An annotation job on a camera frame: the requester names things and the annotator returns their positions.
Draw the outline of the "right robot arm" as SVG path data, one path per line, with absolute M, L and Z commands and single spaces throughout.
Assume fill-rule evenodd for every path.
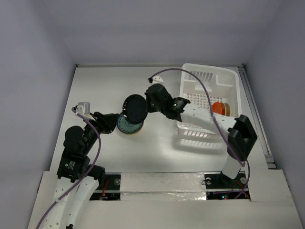
M 237 175 L 257 141 L 257 134 L 247 116 L 229 117 L 201 108 L 185 98 L 173 98 L 159 83 L 150 86 L 145 96 L 147 112 L 160 112 L 169 119 L 219 134 L 227 145 L 228 153 L 219 181 L 224 187 L 230 187 L 237 181 Z

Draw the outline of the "blue grey patterned plate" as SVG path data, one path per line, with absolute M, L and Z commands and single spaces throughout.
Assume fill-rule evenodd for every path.
M 144 122 L 141 122 L 139 124 L 131 124 L 127 121 L 123 113 L 121 113 L 117 120 L 116 126 L 122 133 L 130 135 L 139 132 L 142 129 L 143 124 Z

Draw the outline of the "black plate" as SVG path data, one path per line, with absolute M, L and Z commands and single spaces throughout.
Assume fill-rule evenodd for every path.
M 146 100 L 138 94 L 128 96 L 123 102 L 122 113 L 131 124 L 142 123 L 147 117 Z

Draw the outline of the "orange red plate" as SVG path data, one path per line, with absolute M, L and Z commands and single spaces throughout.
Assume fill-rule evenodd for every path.
M 212 111 L 214 113 L 217 113 L 217 114 L 220 114 L 220 115 L 225 115 L 225 105 L 224 105 L 224 103 L 215 102 L 212 105 Z

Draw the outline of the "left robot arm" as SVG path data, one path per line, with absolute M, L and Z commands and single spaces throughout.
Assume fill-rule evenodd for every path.
M 38 222 L 38 229 L 76 228 L 94 191 L 107 185 L 105 169 L 91 162 L 88 153 L 95 143 L 101 152 L 101 135 L 113 132 L 119 114 L 95 112 L 85 117 L 75 108 L 72 111 L 86 126 L 72 126 L 65 132 L 52 204 Z

